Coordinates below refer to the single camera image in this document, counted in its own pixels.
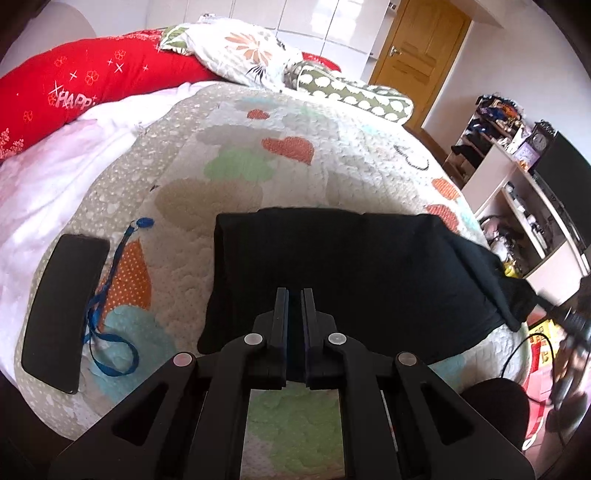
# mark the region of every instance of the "white wardrobe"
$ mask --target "white wardrobe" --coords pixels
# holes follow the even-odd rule
[[[150,0],[146,27],[192,22],[206,13],[238,18],[269,28],[286,44],[322,55],[344,74],[360,78],[388,4],[389,0]]]

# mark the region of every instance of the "green polka dot pillow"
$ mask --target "green polka dot pillow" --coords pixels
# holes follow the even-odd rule
[[[286,80],[298,92],[348,103],[400,125],[413,114],[413,101],[399,91],[349,80],[315,62],[295,64]]]

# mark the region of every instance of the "orange heart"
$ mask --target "orange heart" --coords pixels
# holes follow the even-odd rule
[[[246,114],[246,118],[252,118],[253,120],[267,120],[267,118],[269,118],[270,115],[267,112],[263,112],[262,110],[259,110],[258,108],[254,109],[254,110],[250,110],[247,114]]]
[[[139,240],[128,243],[121,255],[117,272],[107,295],[100,320],[102,328],[107,314],[120,305],[133,305],[144,310],[152,303],[152,282],[144,261],[144,252]]]
[[[443,195],[448,200],[456,200],[460,197],[457,188],[455,188],[454,185],[449,183],[446,179],[434,179],[431,184],[439,193],[441,193],[441,195]]]
[[[457,226],[460,224],[455,213],[445,205],[427,205],[427,211],[431,215],[437,215],[452,232],[457,233]]]
[[[283,140],[265,138],[261,144],[271,153],[301,161],[306,165],[310,165],[314,157],[314,145],[302,137],[285,137]]]

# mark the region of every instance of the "black monitor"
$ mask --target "black monitor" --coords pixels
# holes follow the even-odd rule
[[[591,244],[591,165],[561,133],[533,168],[564,206],[585,248]]]

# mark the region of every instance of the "wooden door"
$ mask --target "wooden door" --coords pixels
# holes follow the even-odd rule
[[[470,18],[446,0],[402,0],[370,83],[408,95],[419,130],[470,26]]]

